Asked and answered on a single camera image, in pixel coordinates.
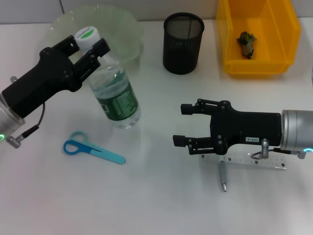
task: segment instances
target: silver pen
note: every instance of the silver pen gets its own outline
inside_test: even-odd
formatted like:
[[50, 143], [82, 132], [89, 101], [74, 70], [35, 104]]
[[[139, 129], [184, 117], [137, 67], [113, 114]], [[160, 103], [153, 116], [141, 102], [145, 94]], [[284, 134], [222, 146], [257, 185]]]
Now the silver pen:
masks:
[[224, 161], [224, 156], [219, 156], [219, 173], [220, 173], [220, 182], [224, 192], [227, 191], [227, 175], [226, 175], [226, 163]]

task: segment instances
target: white wall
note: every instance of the white wall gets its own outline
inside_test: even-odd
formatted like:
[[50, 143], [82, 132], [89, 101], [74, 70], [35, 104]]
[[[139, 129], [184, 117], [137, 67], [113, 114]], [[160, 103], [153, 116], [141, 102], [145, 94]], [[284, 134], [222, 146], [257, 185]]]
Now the white wall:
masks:
[[[133, 12], [138, 20], [164, 20], [175, 12], [215, 17], [218, 0], [61, 0], [67, 12], [92, 3], [112, 3]], [[298, 16], [313, 17], [313, 0], [292, 0]], [[0, 0], [0, 24], [46, 23], [62, 13], [59, 0]]]

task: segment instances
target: water bottle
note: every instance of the water bottle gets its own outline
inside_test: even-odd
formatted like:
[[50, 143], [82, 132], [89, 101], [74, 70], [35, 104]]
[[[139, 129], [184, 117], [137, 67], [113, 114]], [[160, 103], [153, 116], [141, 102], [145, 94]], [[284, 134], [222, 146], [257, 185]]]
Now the water bottle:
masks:
[[[83, 54], [99, 40], [99, 32], [93, 26], [75, 35]], [[134, 126], [140, 119], [140, 107], [125, 70], [111, 51], [98, 60], [101, 66], [88, 78], [94, 95], [113, 126], [122, 129]]]

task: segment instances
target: white tabletop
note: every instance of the white tabletop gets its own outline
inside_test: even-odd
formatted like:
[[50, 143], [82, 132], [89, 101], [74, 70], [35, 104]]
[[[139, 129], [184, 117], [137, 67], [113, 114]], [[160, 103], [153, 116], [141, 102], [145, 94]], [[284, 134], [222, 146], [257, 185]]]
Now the white tabletop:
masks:
[[[286, 156], [287, 171], [228, 166], [224, 193], [217, 167], [172, 141], [172, 135], [209, 136], [209, 117], [180, 114], [180, 104], [197, 98], [229, 100], [240, 111], [313, 110], [313, 19], [300, 21], [294, 65], [269, 80], [221, 72], [214, 21], [205, 21], [196, 70], [171, 74], [162, 65], [162, 22], [142, 23], [140, 63], [127, 66], [142, 110], [138, 125], [113, 129], [88, 84], [48, 100], [40, 129], [20, 149], [0, 145], [0, 234], [313, 234], [313, 155]], [[0, 25], [0, 91], [36, 64], [48, 26]], [[30, 114], [15, 135], [40, 113]], [[63, 143], [76, 130], [126, 163], [64, 154]]]

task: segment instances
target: metal ruler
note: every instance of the metal ruler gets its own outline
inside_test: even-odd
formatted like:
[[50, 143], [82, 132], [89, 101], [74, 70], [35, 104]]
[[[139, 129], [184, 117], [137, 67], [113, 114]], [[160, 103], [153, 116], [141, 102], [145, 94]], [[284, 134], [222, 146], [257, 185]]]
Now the metal ruler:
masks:
[[[229, 152], [225, 154], [222, 158], [227, 164], [287, 170], [287, 164], [284, 154], [270, 152], [268, 159], [252, 159], [250, 155], [258, 151], [260, 151], [260, 149], [255, 147], [253, 147], [253, 150], [250, 151], [247, 150], [247, 147], [232, 147], [231, 149], [229, 149]], [[199, 158], [204, 162], [212, 163], [218, 163], [221, 159], [220, 156], [216, 154], [204, 154], [200, 155]]]

